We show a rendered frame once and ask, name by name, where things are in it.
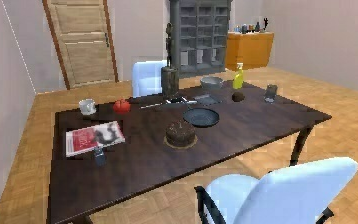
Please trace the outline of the chocolate birthday cake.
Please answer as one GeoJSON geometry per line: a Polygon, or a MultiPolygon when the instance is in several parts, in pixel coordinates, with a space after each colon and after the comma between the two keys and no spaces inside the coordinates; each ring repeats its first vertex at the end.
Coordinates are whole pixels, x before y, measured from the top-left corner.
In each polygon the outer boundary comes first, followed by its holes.
{"type": "Polygon", "coordinates": [[[197,141],[195,128],[186,121],[174,121],[166,128],[164,141],[173,148],[192,147],[197,141]]]}

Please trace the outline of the black frying pan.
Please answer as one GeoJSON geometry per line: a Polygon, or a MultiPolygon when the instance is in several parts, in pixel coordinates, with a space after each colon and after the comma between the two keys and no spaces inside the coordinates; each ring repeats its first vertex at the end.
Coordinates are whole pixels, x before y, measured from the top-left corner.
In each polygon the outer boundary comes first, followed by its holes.
{"type": "Polygon", "coordinates": [[[183,113],[183,119],[198,128],[208,128],[216,125],[219,120],[219,114],[212,109],[199,104],[198,101],[183,101],[187,110],[183,113]]]}

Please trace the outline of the dark bronze statue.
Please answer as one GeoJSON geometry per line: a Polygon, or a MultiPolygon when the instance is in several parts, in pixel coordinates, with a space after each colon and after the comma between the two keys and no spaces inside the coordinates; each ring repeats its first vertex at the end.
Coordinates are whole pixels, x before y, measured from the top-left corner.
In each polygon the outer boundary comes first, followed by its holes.
{"type": "Polygon", "coordinates": [[[172,30],[173,25],[168,23],[166,26],[167,65],[161,69],[162,94],[166,99],[175,96],[179,89],[178,70],[172,63],[172,30]]]}

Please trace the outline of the grey metal bowl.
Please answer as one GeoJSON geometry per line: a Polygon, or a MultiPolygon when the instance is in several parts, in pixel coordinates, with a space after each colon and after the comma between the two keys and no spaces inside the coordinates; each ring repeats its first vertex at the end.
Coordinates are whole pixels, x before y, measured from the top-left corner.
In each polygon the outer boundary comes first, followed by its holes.
{"type": "Polygon", "coordinates": [[[204,89],[221,89],[224,80],[220,77],[205,76],[200,79],[201,86],[204,89]]]}

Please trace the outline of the pale blue chair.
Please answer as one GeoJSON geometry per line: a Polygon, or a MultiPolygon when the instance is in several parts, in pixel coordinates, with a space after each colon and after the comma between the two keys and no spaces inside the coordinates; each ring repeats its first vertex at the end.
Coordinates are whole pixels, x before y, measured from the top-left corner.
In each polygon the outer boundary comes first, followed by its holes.
{"type": "Polygon", "coordinates": [[[165,66],[165,60],[136,62],[132,68],[133,96],[161,93],[161,69],[165,66]]]}
{"type": "Polygon", "coordinates": [[[228,174],[195,188],[202,224],[324,224],[358,170],[350,157],[281,168],[257,179],[228,174]]]}

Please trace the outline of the red tomato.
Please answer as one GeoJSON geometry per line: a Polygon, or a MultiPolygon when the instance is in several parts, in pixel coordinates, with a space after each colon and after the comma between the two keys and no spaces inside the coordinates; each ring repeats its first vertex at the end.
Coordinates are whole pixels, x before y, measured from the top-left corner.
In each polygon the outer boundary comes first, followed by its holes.
{"type": "Polygon", "coordinates": [[[125,99],[116,100],[113,104],[113,110],[118,114],[128,113],[130,109],[131,104],[125,99]]]}

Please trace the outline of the dark wooden dining table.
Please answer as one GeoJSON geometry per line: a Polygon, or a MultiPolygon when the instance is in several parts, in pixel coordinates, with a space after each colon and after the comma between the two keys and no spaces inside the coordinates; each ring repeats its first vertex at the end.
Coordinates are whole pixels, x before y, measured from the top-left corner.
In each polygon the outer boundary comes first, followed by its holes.
{"type": "Polygon", "coordinates": [[[117,114],[110,103],[100,104],[93,118],[79,110],[55,115],[47,224],[89,224],[88,216],[162,185],[211,167],[291,134],[298,136],[292,155],[298,157],[314,125],[327,114],[277,96],[264,100],[264,90],[244,84],[241,102],[232,100],[232,84],[211,90],[219,122],[196,131],[197,142],[185,149],[165,144],[166,128],[179,121],[186,106],[165,105],[159,95],[134,98],[131,110],[117,114]],[[111,121],[119,122],[125,141],[105,149],[106,163],[98,166],[86,153],[75,159],[65,155],[66,133],[111,121]]]}

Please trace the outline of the yellow spray bottle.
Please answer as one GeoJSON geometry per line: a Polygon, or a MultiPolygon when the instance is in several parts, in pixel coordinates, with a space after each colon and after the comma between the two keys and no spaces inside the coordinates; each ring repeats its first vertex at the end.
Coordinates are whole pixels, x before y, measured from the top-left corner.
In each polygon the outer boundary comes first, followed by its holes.
{"type": "Polygon", "coordinates": [[[237,64],[237,70],[235,77],[233,79],[232,87],[234,89],[240,89],[243,86],[244,77],[243,77],[243,63],[239,62],[237,64]]]}

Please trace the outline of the grey shelf cabinet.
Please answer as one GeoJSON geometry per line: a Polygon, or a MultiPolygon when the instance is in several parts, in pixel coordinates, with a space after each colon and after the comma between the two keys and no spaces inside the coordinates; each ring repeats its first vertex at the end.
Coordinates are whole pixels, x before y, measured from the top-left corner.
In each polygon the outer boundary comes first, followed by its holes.
{"type": "Polygon", "coordinates": [[[233,0],[169,0],[172,63],[180,78],[220,73],[233,0]]]}

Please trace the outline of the small dark pepper shaker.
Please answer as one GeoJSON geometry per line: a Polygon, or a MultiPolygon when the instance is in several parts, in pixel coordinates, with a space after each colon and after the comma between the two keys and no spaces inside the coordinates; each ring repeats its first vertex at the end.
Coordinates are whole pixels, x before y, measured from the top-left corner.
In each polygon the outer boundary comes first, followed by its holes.
{"type": "Polygon", "coordinates": [[[106,157],[101,147],[94,149],[95,162],[98,166],[103,166],[106,163],[106,157]]]}

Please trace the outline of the white mug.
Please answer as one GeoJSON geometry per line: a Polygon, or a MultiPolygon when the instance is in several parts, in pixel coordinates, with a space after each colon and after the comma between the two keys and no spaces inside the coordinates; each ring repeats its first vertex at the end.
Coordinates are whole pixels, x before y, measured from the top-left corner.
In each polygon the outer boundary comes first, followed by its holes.
{"type": "Polygon", "coordinates": [[[95,101],[93,99],[81,100],[79,108],[83,115],[92,115],[96,112],[95,101]]]}

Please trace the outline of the grey glass cup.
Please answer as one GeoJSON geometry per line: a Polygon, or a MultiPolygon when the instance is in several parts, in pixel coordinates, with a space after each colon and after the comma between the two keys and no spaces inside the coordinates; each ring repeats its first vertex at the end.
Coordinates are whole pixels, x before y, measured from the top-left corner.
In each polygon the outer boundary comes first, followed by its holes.
{"type": "Polygon", "coordinates": [[[278,89],[277,85],[268,84],[266,88],[266,92],[264,94],[264,100],[268,103],[273,103],[277,95],[277,89],[278,89]]]}

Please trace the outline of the orange wooden sideboard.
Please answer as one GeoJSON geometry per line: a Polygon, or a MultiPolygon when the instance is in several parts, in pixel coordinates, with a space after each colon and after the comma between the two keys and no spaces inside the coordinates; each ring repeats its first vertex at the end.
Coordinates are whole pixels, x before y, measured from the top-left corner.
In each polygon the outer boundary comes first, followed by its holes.
{"type": "Polygon", "coordinates": [[[253,34],[230,32],[227,38],[225,67],[233,71],[237,69],[238,63],[242,63],[245,70],[266,67],[273,40],[273,32],[253,34]]]}

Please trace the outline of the red and white magazine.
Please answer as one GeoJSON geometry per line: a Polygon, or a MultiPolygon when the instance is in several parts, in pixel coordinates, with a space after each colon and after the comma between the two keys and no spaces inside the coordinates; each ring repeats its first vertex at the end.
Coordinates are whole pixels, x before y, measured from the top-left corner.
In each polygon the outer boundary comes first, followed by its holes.
{"type": "Polygon", "coordinates": [[[66,156],[76,156],[124,141],[125,137],[117,121],[68,131],[66,133],[66,156]]]}

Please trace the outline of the light wooden room door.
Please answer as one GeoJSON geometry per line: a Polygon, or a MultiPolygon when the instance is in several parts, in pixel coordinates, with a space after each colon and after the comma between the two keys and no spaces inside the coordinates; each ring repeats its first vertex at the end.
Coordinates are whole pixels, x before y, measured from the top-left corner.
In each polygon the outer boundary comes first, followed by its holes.
{"type": "Polygon", "coordinates": [[[107,0],[42,0],[67,89],[117,82],[107,0]],[[108,35],[106,46],[104,33],[108,35]]]}

